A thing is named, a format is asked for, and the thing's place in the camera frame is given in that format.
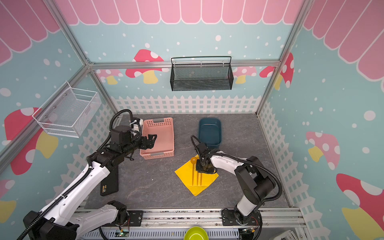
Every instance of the gray marble surface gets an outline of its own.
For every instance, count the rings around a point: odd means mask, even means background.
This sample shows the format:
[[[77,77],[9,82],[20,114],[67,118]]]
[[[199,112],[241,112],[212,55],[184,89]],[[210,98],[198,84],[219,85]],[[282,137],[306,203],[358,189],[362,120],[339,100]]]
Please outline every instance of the gray marble surface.
[[[89,195],[85,208],[97,209],[111,200],[126,204],[131,209],[234,207],[243,193],[235,175],[222,169],[219,177],[198,196],[184,186],[175,170],[186,163],[196,152],[191,134],[198,135],[199,120],[205,117],[220,119],[222,143],[220,149],[237,157],[258,157],[264,166],[276,174],[265,139],[255,114],[140,114],[139,118],[172,117],[175,135],[175,156],[144,160],[136,150],[134,161],[125,160],[119,165],[119,192],[102,197],[100,186]],[[120,125],[127,125],[124,115]],[[277,193],[277,187],[270,193]],[[284,194],[264,207],[288,207]]]

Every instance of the pink basket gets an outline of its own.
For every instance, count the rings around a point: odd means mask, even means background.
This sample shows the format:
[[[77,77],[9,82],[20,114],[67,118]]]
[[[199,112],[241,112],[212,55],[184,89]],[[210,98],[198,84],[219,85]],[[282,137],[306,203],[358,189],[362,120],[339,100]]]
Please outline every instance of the pink basket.
[[[157,139],[152,149],[140,150],[144,159],[175,156],[172,118],[144,120],[142,135],[148,137],[148,134],[157,134]]]

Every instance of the black wire basket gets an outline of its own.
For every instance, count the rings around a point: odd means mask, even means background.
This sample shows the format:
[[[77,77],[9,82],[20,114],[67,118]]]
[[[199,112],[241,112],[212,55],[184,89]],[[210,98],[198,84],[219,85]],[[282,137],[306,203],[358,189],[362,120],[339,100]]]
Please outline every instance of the black wire basket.
[[[231,90],[230,56],[171,58],[172,91]]]

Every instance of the white mesh basket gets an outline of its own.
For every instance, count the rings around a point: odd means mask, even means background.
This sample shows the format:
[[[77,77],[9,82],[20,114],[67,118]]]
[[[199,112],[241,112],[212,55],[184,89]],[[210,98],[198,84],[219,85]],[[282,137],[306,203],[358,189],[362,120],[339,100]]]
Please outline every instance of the white mesh basket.
[[[53,94],[32,116],[48,134],[80,137],[101,105],[100,96],[65,84],[59,96],[52,100]]]

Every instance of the lime green bowl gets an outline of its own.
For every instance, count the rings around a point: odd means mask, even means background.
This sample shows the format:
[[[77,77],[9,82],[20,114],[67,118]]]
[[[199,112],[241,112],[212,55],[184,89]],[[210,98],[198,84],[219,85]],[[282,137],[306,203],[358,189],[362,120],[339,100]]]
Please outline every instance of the lime green bowl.
[[[208,235],[201,227],[192,227],[185,234],[184,240],[208,240]]]

